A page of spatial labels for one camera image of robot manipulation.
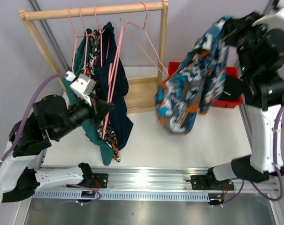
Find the navy blue shorts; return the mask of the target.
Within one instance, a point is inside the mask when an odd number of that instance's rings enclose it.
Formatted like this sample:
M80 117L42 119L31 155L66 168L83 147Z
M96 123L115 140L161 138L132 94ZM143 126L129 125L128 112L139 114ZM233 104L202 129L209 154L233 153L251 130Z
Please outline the navy blue shorts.
M109 65L114 63L116 53L116 41L114 34L114 27L111 22L103 27L102 33L102 51L103 51L103 66L100 65L100 60L95 71L100 78L100 87L104 92L104 100L108 96L108 70ZM126 78L123 64L119 61L115 89L112 103L115 105L114 110L109 113L109 123L111 128L115 131L118 149L122 150L130 137L133 128L133 122L127 116L127 106L124 96L128 94L129 84Z

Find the orange camouflage shorts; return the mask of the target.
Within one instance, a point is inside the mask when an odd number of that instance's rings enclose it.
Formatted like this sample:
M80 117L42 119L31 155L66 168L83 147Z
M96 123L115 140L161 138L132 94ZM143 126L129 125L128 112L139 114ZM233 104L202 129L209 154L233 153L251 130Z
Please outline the orange camouflage shorts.
M95 87L93 89L93 94L95 94L99 99L103 100L104 99L104 92L102 91L102 89L100 87L99 75L95 71L97 66L98 66L98 63L94 67L94 72L95 72L95 75L97 76L97 80L96 80ZM98 130L98 133L101 136L101 138L114 150L113 159L116 160L116 161L120 160L118 143L117 143L117 140L116 140L115 131L111 128L110 123L108 123L105 133L103 133L103 131L104 131L104 120L102 120L101 122L98 122L98 123L94 123L94 124L96 126L100 127L100 129Z

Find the black shorts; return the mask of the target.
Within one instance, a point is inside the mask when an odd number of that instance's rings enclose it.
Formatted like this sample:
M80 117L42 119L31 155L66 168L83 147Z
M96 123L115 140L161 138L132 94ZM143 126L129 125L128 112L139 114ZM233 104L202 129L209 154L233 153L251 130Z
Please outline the black shorts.
M224 89L219 100L222 101L238 101L243 93L242 81L234 76L226 75Z

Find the blue orange patterned shorts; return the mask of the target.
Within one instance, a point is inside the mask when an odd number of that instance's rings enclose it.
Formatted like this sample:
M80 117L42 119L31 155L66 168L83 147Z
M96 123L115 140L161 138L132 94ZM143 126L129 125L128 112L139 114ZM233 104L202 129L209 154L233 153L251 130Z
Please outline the blue orange patterned shorts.
M174 134L189 133L198 113L206 114L223 92L229 47L223 27L224 16L195 42L177 70L160 82L155 94L159 124Z

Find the pink hanger of camouflage shorts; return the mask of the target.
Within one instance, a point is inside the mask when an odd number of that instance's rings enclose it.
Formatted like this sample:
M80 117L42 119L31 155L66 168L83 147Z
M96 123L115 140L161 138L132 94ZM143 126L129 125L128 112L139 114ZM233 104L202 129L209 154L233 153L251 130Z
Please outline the pink hanger of camouflage shorts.
M100 28L100 23L99 23L99 20L97 18L97 5L94 7L94 16L95 16L95 19L96 19L96 22L97 22L97 26L98 26L98 33L100 34L100 38L102 40L102 30ZM84 19L83 19L83 14L82 14L82 10L83 8L80 7L79 8L79 16L80 16L80 20L82 22L82 25L83 25L83 29L84 29L84 37L85 37L85 49L84 49L84 75L86 74L86 64L87 64L87 47L88 47L88 40L89 40L89 36L92 34L88 34L87 32L87 28L86 28L86 25L85 25L85 22L84 22Z

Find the pink hanger of navy shorts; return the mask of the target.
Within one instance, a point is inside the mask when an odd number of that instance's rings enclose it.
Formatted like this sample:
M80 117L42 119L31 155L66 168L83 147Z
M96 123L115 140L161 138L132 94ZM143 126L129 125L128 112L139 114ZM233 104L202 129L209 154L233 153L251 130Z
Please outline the pink hanger of navy shorts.
M119 59L120 59L120 52L121 52L121 47L122 47L122 40L123 40L123 27L121 28L121 32L120 32L119 43L116 49L114 63L109 65L109 70L108 70L108 96L107 96L108 103L111 103L113 99ZM103 56L102 40L100 38L100 65L101 66L103 66L102 56Z

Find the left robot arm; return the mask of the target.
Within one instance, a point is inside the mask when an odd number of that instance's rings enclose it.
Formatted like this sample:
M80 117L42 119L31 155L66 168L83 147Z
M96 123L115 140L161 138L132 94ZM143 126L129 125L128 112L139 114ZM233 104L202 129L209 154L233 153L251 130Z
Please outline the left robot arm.
M42 189L61 185L91 188L94 173L88 163L56 171L37 171L29 166L51 147L51 141L64 136L87 121L99 122L114 109L114 104L94 98L92 104L80 100L67 107L63 97L49 95L30 107L30 116L14 125L9 134L12 149L0 161L1 201L19 202Z

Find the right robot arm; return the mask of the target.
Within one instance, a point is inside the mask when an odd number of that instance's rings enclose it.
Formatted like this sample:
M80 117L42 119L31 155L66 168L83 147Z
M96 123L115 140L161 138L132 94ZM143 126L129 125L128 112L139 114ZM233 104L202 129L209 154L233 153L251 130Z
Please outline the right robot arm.
M225 42L236 47L239 57L252 152L209 168L206 184L211 189L217 189L224 180L259 183L270 176L284 176L278 138L284 107L284 80L278 74L284 65L284 30L274 15L252 12L229 19L223 31Z

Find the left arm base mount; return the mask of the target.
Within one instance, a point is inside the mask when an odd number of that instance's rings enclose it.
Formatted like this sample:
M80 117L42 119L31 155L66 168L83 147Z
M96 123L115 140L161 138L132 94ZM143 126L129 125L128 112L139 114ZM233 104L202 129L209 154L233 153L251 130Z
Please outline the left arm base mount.
M107 188L108 178L109 178L109 175L107 173L95 173L93 180L82 181L78 185L82 187L94 188L94 189Z

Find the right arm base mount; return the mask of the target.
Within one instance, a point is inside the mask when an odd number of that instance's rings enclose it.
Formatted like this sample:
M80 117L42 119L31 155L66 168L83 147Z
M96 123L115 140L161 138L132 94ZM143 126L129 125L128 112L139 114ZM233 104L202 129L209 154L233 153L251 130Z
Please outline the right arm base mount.
M233 191L232 180L218 181L212 175L192 175L186 182L190 183L192 190Z

